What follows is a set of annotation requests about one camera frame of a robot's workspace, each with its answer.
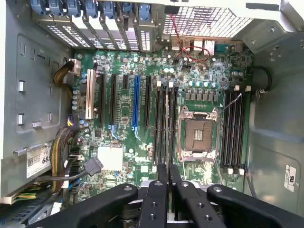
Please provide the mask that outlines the white expansion slot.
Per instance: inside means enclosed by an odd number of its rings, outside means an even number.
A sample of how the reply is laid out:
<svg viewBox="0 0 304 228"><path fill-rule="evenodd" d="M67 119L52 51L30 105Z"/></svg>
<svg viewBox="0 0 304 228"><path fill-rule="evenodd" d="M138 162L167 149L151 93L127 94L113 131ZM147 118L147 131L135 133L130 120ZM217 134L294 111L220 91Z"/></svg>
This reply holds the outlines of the white expansion slot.
<svg viewBox="0 0 304 228"><path fill-rule="evenodd" d="M93 69L87 70L87 85L86 85L86 119L93 119L94 117L94 100L95 100L95 71Z"/></svg>

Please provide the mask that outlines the black RAM slot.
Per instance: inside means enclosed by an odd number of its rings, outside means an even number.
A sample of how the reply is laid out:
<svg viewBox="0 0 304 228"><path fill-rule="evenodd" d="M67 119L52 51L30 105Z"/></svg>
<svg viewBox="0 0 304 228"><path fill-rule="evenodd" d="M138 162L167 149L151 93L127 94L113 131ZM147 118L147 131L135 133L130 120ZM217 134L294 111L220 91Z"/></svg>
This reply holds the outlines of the black RAM slot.
<svg viewBox="0 0 304 228"><path fill-rule="evenodd" d="M231 159L231 165L232 168L235 167L236 165L236 159L237 159L237 133L238 133L238 100L235 102L234 108L235 108L235 115L234 115L234 129L233 129L233 144L231 147L231 152L232 152L232 159Z"/></svg>
<svg viewBox="0 0 304 228"><path fill-rule="evenodd" d="M159 119L159 99L160 99L160 90L161 90L161 81L157 81L157 91L156 91L156 99L155 99L155 131L154 131L154 144L153 144L153 163L157 163L157 143L158 143L158 119Z"/></svg>
<svg viewBox="0 0 304 228"><path fill-rule="evenodd" d="M171 139L172 139L172 98L173 82L169 82L168 105L169 105L169 163L171 162Z"/></svg>
<svg viewBox="0 0 304 228"><path fill-rule="evenodd" d="M232 121L233 121L233 112L234 112L234 99L235 99L235 94L234 93L231 93L229 94L229 107L226 109L227 111L227 138L226 138L226 158L225 158L225 165L226 166L229 166L230 164L230 144L231 144L231 133L232 133Z"/></svg>
<svg viewBox="0 0 304 228"><path fill-rule="evenodd" d="M177 106L177 96L178 87L174 88L173 91L173 102L172 102L172 140L171 140L171 162L174 160L174 148L175 148L175 134L176 134L176 106Z"/></svg>
<svg viewBox="0 0 304 228"><path fill-rule="evenodd" d="M165 142L165 133L164 133L164 122L165 122L165 97L166 97L167 87L162 87L162 113L161 113L161 139L160 139L160 163L164 163L165 152L164 152L164 142Z"/></svg>
<svg viewBox="0 0 304 228"><path fill-rule="evenodd" d="M224 123L223 123L223 136L222 136L222 148L221 148L221 166L225 167L227 165L228 157L228 134L230 126L230 101L231 94L226 93L226 108L224 111Z"/></svg>
<svg viewBox="0 0 304 228"><path fill-rule="evenodd" d="M241 168L241 157L242 157L242 145L243 145L243 134L244 134L244 116L245 116L245 100L246 95L242 94L239 99L238 109L238 137L237 137L237 170Z"/></svg>

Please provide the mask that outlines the grey metal PC case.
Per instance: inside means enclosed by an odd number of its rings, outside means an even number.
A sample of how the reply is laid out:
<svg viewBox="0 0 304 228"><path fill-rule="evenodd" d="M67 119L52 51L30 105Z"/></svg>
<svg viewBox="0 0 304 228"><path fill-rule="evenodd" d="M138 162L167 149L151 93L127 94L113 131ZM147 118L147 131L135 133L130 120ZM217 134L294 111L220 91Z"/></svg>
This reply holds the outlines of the grey metal PC case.
<svg viewBox="0 0 304 228"><path fill-rule="evenodd" d="M71 187L103 165L76 151L79 128L72 121L72 98L53 76L78 51L156 53L171 41L190 39L179 52L213 56L251 52L245 182L241 193L296 215L304 228L304 0L97 0L98 17L46 15L30 0L0 0L0 198L26 184L41 187L35 199L0 204L0 228L26 228L82 201ZM116 17L103 2L116 4ZM123 18L122 3L133 13ZM139 4L150 4L141 21ZM194 39L214 40L215 49L194 50ZM26 177L29 147L50 143L49 170ZM285 166L296 168L294 192L284 187ZM182 209L168 167L165 228L195 228Z"/></svg>

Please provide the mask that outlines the white certification sticker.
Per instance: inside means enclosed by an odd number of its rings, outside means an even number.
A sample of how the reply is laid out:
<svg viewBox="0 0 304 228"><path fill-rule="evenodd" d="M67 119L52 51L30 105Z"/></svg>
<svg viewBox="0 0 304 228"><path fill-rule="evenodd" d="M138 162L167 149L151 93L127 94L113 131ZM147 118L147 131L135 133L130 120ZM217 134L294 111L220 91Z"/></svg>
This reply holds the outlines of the white certification sticker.
<svg viewBox="0 0 304 228"><path fill-rule="evenodd" d="M295 190L296 168L287 164L285 166L284 187L290 192Z"/></svg>

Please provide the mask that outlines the blue card retention clip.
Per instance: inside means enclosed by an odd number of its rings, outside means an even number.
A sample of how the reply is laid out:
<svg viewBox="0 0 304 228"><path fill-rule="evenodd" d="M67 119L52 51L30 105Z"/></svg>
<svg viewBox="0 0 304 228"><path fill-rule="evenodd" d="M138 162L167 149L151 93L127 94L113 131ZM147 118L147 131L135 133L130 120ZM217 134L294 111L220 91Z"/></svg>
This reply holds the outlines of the blue card retention clip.
<svg viewBox="0 0 304 228"><path fill-rule="evenodd" d="M79 0L67 0L68 13L76 18L81 16Z"/></svg>
<svg viewBox="0 0 304 228"><path fill-rule="evenodd" d="M103 12L109 19L115 19L116 17L116 4L113 1L103 2Z"/></svg>
<svg viewBox="0 0 304 228"><path fill-rule="evenodd" d="M124 19L129 19L133 13L133 4L131 2L123 2L122 13Z"/></svg>
<svg viewBox="0 0 304 228"><path fill-rule="evenodd" d="M49 9L52 14L57 16L63 16L63 1L62 0L48 0Z"/></svg>
<svg viewBox="0 0 304 228"><path fill-rule="evenodd" d="M92 18L98 17L98 5L97 0L85 0L86 15Z"/></svg>
<svg viewBox="0 0 304 228"><path fill-rule="evenodd" d="M151 6L150 4L139 4L139 18L141 21L149 22L151 19Z"/></svg>
<svg viewBox="0 0 304 228"><path fill-rule="evenodd" d="M46 0L30 0L31 8L39 15L46 15Z"/></svg>

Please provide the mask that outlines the long black expansion slot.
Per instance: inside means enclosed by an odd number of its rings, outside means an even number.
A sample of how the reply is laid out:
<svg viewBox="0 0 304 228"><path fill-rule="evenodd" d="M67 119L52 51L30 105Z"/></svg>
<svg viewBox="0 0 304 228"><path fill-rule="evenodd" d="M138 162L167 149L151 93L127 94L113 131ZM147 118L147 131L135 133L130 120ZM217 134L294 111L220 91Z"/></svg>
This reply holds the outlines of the long black expansion slot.
<svg viewBox="0 0 304 228"><path fill-rule="evenodd" d="M150 121L150 99L151 99L151 76L146 77L146 90L145 90L145 116L144 116L144 127L149 127Z"/></svg>
<svg viewBox="0 0 304 228"><path fill-rule="evenodd" d="M106 100L106 75L101 74L99 77L99 123L104 127L105 121L105 100Z"/></svg>
<svg viewBox="0 0 304 228"><path fill-rule="evenodd" d="M115 123L115 106L116 106L116 95L117 95L117 75L112 74L111 77L111 101L110 101L110 125Z"/></svg>

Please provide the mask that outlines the green motherboard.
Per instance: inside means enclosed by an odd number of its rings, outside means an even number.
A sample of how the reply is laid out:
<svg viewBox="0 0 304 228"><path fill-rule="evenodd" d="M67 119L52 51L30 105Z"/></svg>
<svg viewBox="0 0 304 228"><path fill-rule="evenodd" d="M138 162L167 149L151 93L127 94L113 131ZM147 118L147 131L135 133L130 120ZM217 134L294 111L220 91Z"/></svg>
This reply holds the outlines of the green motherboard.
<svg viewBox="0 0 304 228"><path fill-rule="evenodd" d="M164 122L164 163L167 170L170 164L178 167L181 178L200 186L220 184L213 162L185 161L180 162L176 154L178 133L178 115L185 105L190 111L212 111L215 107L220 111L226 103L226 93L246 95L244 134L242 145L241 168L232 168L231 147L233 144L234 113L230 144L230 164L221 166L221 148L223 136L224 113L221 114L222 127L217 157L225 186L242 191L245 182L245 150L248 135L249 100L250 100L250 68L251 52L221 51L213 56L185 54L162 48L156 53L133 53L119 51L78 51L75 58L81 62L81 75L73 80L72 121L79 128L76 137L76 151L85 160L97 157L98 147L125 147L123 153L123 169L121 171L102 171L94 176L78 179L76 186L71 187L74 199L83 201L122 183L130 183L141 187L148 181L157 179L157 165L160 163L162 87L166 86L165 122ZM94 117L86 119L86 85L87 70L95 71ZM99 123L99 77L106 75L106 100L104 109L104 127ZM110 125L111 77L117 75L117 95L115 106L115 123ZM123 89L123 75L128 75L128 89ZM134 78L140 76L140 100L138 127L133 129L133 92ZM144 127L146 77L151 76L151 99L149 127ZM161 81L157 163L153 163L155 99L157 81ZM169 163L169 82L173 82L173 91L178 87L176 106L176 134L174 160Z"/></svg>

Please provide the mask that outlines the silver rear port block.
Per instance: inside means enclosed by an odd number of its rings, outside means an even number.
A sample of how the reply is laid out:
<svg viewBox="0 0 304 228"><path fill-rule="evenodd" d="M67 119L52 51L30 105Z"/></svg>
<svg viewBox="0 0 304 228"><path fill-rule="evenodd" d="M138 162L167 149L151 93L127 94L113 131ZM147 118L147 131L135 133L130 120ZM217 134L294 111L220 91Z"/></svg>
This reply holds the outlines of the silver rear port block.
<svg viewBox="0 0 304 228"><path fill-rule="evenodd" d="M201 40L201 39L194 39L193 42L194 46L194 50L201 50L200 48L205 48L207 49L209 52L213 52L215 49L215 41L214 40Z"/></svg>
<svg viewBox="0 0 304 228"><path fill-rule="evenodd" d="M181 39L180 41L177 38L174 38L171 41L171 50L179 51L182 48L190 47L190 45L191 45L191 40L188 38Z"/></svg>

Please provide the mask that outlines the silver CPU socket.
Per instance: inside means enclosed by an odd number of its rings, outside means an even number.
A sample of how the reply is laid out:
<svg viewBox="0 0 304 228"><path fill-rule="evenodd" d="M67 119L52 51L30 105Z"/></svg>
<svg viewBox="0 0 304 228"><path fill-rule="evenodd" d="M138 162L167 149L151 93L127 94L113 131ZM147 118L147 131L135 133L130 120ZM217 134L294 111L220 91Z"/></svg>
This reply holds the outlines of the silver CPU socket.
<svg viewBox="0 0 304 228"><path fill-rule="evenodd" d="M190 111L187 106L178 115L176 154L180 162L214 162L219 154L220 114Z"/></svg>

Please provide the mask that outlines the white barcode label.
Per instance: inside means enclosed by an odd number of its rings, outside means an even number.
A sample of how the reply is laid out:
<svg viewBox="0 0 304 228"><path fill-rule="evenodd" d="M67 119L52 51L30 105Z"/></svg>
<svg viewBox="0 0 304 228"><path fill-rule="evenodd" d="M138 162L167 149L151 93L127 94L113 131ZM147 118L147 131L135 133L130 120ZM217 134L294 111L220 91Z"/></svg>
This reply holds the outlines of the white barcode label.
<svg viewBox="0 0 304 228"><path fill-rule="evenodd" d="M44 170L49 170L51 144L39 144L27 149L26 177L31 178Z"/></svg>

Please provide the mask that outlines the silver chipset heatsink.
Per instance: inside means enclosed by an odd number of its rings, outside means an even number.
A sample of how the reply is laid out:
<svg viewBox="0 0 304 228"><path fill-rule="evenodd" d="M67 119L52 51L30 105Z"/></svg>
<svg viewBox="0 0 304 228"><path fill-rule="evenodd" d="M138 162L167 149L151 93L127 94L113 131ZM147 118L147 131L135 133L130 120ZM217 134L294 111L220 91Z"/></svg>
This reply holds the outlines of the silver chipset heatsink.
<svg viewBox="0 0 304 228"><path fill-rule="evenodd" d="M124 151L125 147L98 147L97 157L103 165L102 171L121 171Z"/></svg>

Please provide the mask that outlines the blue expansion slot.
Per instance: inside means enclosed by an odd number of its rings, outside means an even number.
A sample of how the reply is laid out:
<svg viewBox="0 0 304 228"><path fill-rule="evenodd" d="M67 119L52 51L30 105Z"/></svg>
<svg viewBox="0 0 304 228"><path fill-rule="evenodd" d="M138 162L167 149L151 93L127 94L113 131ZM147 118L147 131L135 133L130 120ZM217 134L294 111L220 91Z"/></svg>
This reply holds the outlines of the blue expansion slot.
<svg viewBox="0 0 304 228"><path fill-rule="evenodd" d="M140 100L140 76L136 75L134 78L134 92L133 92L133 120L132 127L138 127L138 113L139 113L139 100Z"/></svg>

